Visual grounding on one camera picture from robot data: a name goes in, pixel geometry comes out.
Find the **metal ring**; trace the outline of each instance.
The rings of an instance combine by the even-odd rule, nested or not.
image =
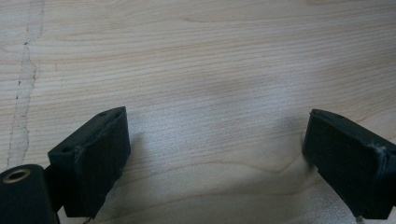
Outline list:
[[[16,170],[16,171],[6,175],[6,177],[3,178],[3,182],[6,184],[12,184],[12,183],[18,182],[20,180],[23,180],[29,174],[30,174],[30,170],[28,170],[28,169]]]

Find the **light wood surface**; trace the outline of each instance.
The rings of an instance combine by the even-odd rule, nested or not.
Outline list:
[[[356,223],[302,141],[320,108],[396,143],[396,2],[2,1],[0,73],[1,172],[127,106],[91,223]]]

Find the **wooden table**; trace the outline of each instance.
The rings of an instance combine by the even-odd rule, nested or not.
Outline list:
[[[301,155],[308,113],[396,143],[394,0],[13,0],[0,11],[1,172],[47,166],[85,121],[127,106],[134,151],[91,223],[356,223]]]

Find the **scratch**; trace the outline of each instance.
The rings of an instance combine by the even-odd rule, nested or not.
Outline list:
[[[27,113],[31,94],[35,87],[37,66],[30,59],[30,44],[36,41],[43,32],[44,0],[32,0],[30,3],[29,20],[21,61],[21,74],[18,81],[18,92],[15,114],[9,141],[7,168],[22,165],[29,148],[29,130],[27,129]]]

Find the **black bracket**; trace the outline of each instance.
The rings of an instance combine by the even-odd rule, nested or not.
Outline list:
[[[303,154],[355,217],[387,219],[396,202],[396,146],[340,115],[313,109]]]
[[[0,174],[0,222],[59,223],[62,206],[68,217],[95,218],[130,154],[125,107],[96,115],[49,152],[45,170]]]

